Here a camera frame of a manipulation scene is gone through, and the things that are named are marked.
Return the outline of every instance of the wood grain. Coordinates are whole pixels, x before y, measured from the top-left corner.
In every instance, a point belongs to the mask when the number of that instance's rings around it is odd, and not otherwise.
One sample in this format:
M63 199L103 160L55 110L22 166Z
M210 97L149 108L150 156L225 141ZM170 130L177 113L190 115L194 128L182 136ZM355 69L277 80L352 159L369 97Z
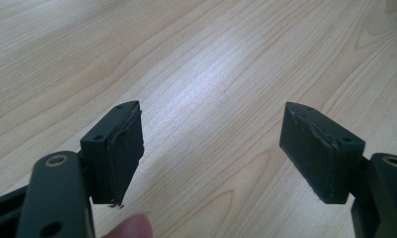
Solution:
M0 195L140 100L146 153L101 236L353 237L279 149L283 106L313 106L397 155L397 0L1 0Z

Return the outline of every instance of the clamp jaw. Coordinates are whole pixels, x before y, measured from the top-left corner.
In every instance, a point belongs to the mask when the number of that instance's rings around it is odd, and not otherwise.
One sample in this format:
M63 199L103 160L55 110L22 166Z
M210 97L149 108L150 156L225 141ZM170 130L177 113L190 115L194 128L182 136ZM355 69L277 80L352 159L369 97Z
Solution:
M365 142L314 108L288 102L280 147L326 204L355 197L356 237L397 237L397 156L362 156Z
M120 205L143 156L139 102L111 109L80 144L41 158L29 185L0 197L0 237L94 237L89 198Z

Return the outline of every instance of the wooden surface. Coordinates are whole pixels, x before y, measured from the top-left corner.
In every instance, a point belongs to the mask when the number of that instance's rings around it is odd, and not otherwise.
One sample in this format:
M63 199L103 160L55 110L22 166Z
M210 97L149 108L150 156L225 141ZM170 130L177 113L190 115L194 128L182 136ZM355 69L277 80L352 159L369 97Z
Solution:
M353 237L278 147L286 101L397 155L397 0L0 0L0 195L140 100L122 209L155 237Z

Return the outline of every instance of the fingertip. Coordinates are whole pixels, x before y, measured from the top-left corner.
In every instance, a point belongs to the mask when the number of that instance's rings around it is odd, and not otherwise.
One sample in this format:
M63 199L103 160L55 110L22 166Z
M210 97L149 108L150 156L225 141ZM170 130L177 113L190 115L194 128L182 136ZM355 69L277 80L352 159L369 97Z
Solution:
M152 224L144 214L126 218L103 238L152 238Z

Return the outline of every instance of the metal rivet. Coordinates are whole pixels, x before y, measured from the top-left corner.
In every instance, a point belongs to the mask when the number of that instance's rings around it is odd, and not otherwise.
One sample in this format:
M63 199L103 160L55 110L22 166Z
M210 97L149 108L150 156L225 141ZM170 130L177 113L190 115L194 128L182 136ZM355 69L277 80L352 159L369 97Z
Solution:
M383 161L391 166L397 167L397 158L396 157L383 157Z
M45 165L48 167L60 166L60 165L64 164L67 159L68 159L68 156L66 156L66 155L53 156L51 158L48 158L45 161Z

